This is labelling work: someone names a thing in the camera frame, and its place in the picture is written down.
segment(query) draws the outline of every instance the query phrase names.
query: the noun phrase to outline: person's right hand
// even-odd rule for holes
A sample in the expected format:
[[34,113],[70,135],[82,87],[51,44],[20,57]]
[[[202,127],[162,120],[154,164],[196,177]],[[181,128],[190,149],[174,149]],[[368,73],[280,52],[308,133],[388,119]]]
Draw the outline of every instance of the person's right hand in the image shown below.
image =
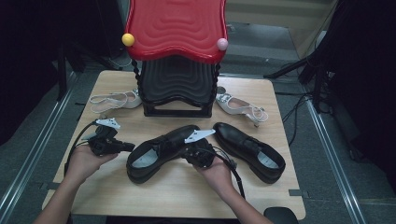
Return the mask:
[[194,168],[220,197],[235,191],[231,180],[231,171],[220,158],[215,157],[212,165],[207,168],[197,166],[194,166]]

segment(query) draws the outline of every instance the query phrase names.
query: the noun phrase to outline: pink ball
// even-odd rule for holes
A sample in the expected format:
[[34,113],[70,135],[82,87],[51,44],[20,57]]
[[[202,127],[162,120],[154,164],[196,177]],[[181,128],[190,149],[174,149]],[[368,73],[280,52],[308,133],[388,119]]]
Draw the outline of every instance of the pink ball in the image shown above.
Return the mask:
[[218,48],[219,50],[226,50],[228,47],[228,40],[225,38],[220,38],[218,40]]

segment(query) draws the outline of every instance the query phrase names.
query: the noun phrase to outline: gray carpet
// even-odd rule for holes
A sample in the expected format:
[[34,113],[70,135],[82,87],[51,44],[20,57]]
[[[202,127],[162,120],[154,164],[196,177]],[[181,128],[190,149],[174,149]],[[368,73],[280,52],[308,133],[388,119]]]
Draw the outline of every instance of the gray carpet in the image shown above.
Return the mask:
[[[127,59],[118,60],[120,64],[127,62]],[[260,78],[261,75],[271,74],[292,62],[294,62],[292,57],[281,59],[230,53],[221,64],[220,72],[227,73],[227,76],[243,74],[245,77]],[[54,177],[78,123],[78,116],[83,109],[83,105],[76,105],[76,103],[87,101],[97,76],[105,70],[101,65],[89,60],[87,60],[87,65],[85,72],[78,74],[79,80],[72,91],[68,105],[13,209],[8,223],[31,223],[41,211],[41,204],[47,194],[45,189],[41,189],[42,183],[50,182]],[[125,70],[131,70],[131,66],[125,67]],[[293,71],[284,77],[273,80],[276,92],[302,93],[297,76],[297,71]],[[3,171],[0,180],[2,194],[6,192],[25,162],[27,154],[50,115],[50,111],[55,106],[56,97],[57,87],[54,87],[26,118],[13,138],[0,146],[0,169]],[[283,117],[293,109],[299,96],[278,94],[276,99]],[[352,161],[348,155],[347,144],[338,130],[334,118],[324,114],[321,117],[326,124],[327,132],[332,138],[348,180],[361,203],[367,223],[395,223],[395,194],[385,175],[369,162]],[[297,125],[294,122],[294,116],[290,117],[284,125],[289,140],[293,137],[296,128],[296,136],[290,146],[290,152],[300,188],[306,192],[304,196],[306,218],[300,223],[352,223],[307,105],[299,107]],[[75,223],[104,223],[105,218],[74,216],[74,221]]]

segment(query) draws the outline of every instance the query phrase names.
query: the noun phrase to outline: wooden table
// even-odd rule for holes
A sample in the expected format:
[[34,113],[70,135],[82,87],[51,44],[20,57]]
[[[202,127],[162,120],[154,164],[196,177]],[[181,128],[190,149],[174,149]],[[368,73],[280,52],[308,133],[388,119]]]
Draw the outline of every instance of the wooden table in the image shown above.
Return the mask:
[[[290,208],[298,219],[303,219],[305,210],[302,197],[290,196],[289,192],[290,189],[299,189],[299,185],[272,83],[265,79],[220,77],[218,85],[235,97],[262,106],[268,113],[269,119],[259,128],[255,128],[245,116],[229,115],[217,103],[213,105],[213,116],[210,119],[145,117],[143,106],[134,109],[115,109],[107,113],[107,117],[115,118],[121,126],[116,138],[134,143],[136,147],[144,141],[187,124],[198,125],[201,130],[212,129],[219,121],[237,127],[242,132],[275,148],[286,161],[283,175],[275,184],[269,185],[261,182],[245,162],[234,159],[238,164],[237,172],[242,178],[247,201],[260,212],[267,207],[285,206]],[[104,71],[99,75],[92,95],[130,91],[136,87],[132,72]],[[175,102],[172,106],[180,106],[180,104],[184,103]],[[88,123],[98,119],[98,115],[92,113],[90,107],[88,102],[57,175],[53,179],[55,183],[60,183],[64,177],[64,163],[68,151],[80,131]],[[96,127],[92,127],[85,134],[93,133],[95,129]],[[207,140],[213,146],[219,146],[214,136],[208,136]],[[86,180],[78,191],[72,209],[73,214],[235,218],[227,204],[185,160],[169,161],[146,183],[136,185],[129,180],[126,173],[125,165],[129,154],[129,152],[121,152],[114,161],[104,164]],[[43,207],[53,192],[53,190],[49,191]]]

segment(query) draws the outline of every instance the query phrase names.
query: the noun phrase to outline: strappy sandal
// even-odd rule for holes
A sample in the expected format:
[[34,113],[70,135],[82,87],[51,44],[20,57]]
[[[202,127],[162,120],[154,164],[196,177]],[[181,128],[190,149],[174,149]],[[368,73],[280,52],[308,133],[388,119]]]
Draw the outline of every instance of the strappy sandal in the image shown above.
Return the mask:
[[257,107],[246,101],[231,96],[231,94],[226,93],[226,90],[223,87],[218,87],[216,102],[228,114],[245,115],[251,121],[253,121],[255,127],[259,127],[261,122],[268,120],[268,114],[262,107]]
[[91,111],[102,114],[110,109],[135,108],[142,103],[137,89],[127,92],[113,92],[107,95],[94,95],[90,98]]

